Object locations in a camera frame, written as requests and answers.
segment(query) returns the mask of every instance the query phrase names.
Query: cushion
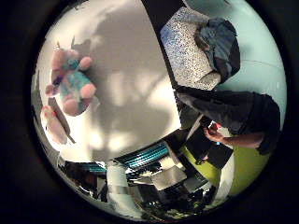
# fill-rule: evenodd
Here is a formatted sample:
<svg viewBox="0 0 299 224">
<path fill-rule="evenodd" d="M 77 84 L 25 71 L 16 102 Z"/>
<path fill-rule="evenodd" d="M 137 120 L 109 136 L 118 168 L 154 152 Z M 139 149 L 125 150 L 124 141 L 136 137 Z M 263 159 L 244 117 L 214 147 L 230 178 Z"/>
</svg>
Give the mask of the cushion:
<svg viewBox="0 0 299 224">
<path fill-rule="evenodd" d="M 176 82 L 181 86 L 212 90 L 221 80 L 211 73 L 205 53 L 194 41 L 198 24 L 209 17 L 186 7 L 180 8 L 161 30 L 161 39 Z"/>
</svg>

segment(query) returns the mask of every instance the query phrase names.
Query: backpack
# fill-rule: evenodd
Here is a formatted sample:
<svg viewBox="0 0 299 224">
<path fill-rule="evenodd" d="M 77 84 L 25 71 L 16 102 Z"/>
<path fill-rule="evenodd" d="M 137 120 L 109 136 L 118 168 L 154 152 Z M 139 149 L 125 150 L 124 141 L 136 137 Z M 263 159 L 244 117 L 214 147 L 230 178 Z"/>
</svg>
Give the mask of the backpack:
<svg viewBox="0 0 299 224">
<path fill-rule="evenodd" d="M 240 51 L 235 28 L 229 21 L 215 18 L 199 29 L 194 38 L 199 38 L 209 45 L 209 48 L 203 51 L 210 66 L 220 73 L 223 83 L 240 69 Z"/>
</svg>

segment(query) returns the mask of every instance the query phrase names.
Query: man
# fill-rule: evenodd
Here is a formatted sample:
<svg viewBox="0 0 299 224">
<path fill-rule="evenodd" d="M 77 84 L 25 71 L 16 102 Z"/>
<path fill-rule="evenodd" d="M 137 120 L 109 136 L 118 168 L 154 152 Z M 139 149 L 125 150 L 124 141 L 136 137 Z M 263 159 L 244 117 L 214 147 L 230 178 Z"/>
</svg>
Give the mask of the man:
<svg viewBox="0 0 299 224">
<path fill-rule="evenodd" d="M 256 148 L 261 155 L 272 152 L 280 134 L 279 107 L 271 96 L 249 91 L 202 91 L 176 89 L 179 100 L 227 128 L 224 137 L 212 126 L 206 137 L 224 145 Z"/>
</svg>

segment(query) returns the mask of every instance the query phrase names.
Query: teddy bear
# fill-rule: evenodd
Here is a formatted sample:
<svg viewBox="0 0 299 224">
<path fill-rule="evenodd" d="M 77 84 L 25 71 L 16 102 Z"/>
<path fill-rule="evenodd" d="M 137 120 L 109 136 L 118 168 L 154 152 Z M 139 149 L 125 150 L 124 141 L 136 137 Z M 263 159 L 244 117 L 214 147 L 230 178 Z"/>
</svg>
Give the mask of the teddy bear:
<svg viewBox="0 0 299 224">
<path fill-rule="evenodd" d="M 67 143 L 67 135 L 53 108 L 49 105 L 44 105 L 40 112 L 40 118 L 52 140 L 59 145 L 65 145 Z"/>
<path fill-rule="evenodd" d="M 80 56 L 76 50 L 57 48 L 51 62 L 51 84 L 46 94 L 54 97 L 60 94 L 66 115 L 77 116 L 89 106 L 96 88 L 81 72 L 92 64 L 92 58 Z"/>
</svg>

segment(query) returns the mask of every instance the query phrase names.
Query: desk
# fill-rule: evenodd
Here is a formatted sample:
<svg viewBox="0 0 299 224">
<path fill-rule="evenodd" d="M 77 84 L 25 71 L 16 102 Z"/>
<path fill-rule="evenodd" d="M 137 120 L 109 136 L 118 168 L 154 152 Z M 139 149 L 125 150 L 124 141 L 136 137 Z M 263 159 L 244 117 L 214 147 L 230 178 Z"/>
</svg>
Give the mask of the desk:
<svg viewBox="0 0 299 224">
<path fill-rule="evenodd" d="M 57 41 L 62 48 L 93 58 L 86 75 L 97 87 L 83 114 L 65 115 L 76 143 L 50 142 L 65 160 L 107 161 L 146 147 L 180 127 L 164 58 L 141 1 L 90 0 L 78 10 L 67 11 L 51 27 L 36 65 L 43 105 L 48 103 L 44 90 L 50 83 L 50 60 Z"/>
</svg>

